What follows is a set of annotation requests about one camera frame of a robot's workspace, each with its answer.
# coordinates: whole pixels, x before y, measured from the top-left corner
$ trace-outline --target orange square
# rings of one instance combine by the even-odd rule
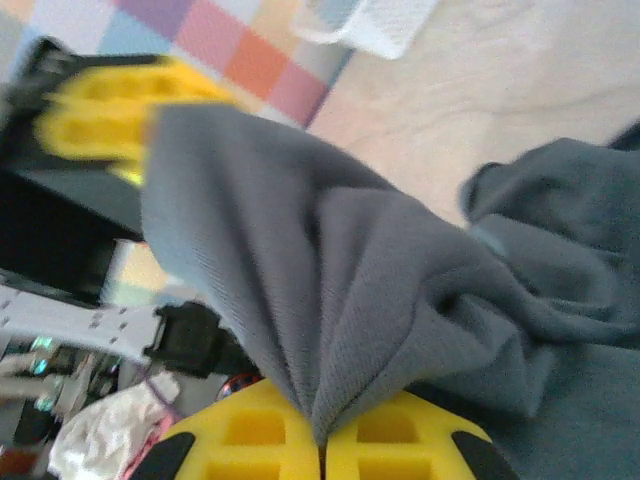
[[[300,43],[300,39],[289,28],[299,4],[299,0],[262,0],[260,10],[249,27],[291,56]]]
[[[247,32],[224,76],[264,100],[288,63],[289,58],[284,53],[255,33]]]
[[[33,0],[0,0],[0,10],[27,22],[33,10]]]

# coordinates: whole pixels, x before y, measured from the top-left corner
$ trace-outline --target black plastic part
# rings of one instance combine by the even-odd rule
[[[4,355],[0,355],[0,359],[6,355],[21,355],[23,353],[29,353],[31,351],[32,344],[32,341],[29,342],[12,338],[4,351]]]
[[[149,65],[163,59],[158,55],[84,57],[52,39],[38,40],[5,95],[8,118],[0,130],[0,167],[126,228],[129,234],[124,238],[141,238],[139,189],[106,171],[117,159],[74,162],[52,155],[34,136],[33,124],[50,107],[49,94],[86,69]]]
[[[640,150],[640,122],[633,125],[611,142],[609,148],[626,152]]]
[[[198,378],[256,370],[233,336],[219,327],[220,316],[206,306],[195,302],[167,305],[156,310],[156,315],[160,317],[158,336],[144,354],[170,370]]]
[[[451,437],[476,480],[519,480],[492,443],[469,432],[454,432]]]
[[[38,445],[50,438],[56,419],[48,412],[41,412],[34,403],[25,402],[22,415],[13,434],[13,443],[18,447]]]
[[[10,172],[0,171],[0,192],[0,223],[10,226],[0,232],[5,284],[65,303],[100,305],[115,239],[136,237]]]
[[[195,441],[192,433],[178,433],[157,443],[130,480],[174,480]]]
[[[171,369],[207,378],[220,358],[224,342],[218,328],[220,317],[202,304],[188,302],[179,307],[156,310],[160,317],[155,344],[144,354]]]

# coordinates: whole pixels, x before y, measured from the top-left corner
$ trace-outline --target screw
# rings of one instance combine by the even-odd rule
[[[51,397],[39,398],[34,403],[34,407],[41,412],[50,412],[53,409],[55,401]]]
[[[33,367],[33,373],[35,375],[40,375],[41,373],[44,373],[44,371],[47,369],[47,364],[48,364],[48,362],[46,360],[40,360]]]
[[[31,350],[37,350],[37,349],[43,349],[43,350],[47,350],[49,352],[52,352],[53,350],[56,349],[55,344],[53,343],[53,338],[51,337],[38,337],[36,338],[33,343],[31,344]]]

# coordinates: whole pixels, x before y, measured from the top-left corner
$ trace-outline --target blue square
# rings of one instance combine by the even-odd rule
[[[146,27],[129,14],[117,12],[107,29],[98,53],[103,55],[136,55],[167,53],[171,42]]]

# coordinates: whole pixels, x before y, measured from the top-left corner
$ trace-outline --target purple square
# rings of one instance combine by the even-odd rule
[[[120,0],[120,8],[173,40],[194,0]]]

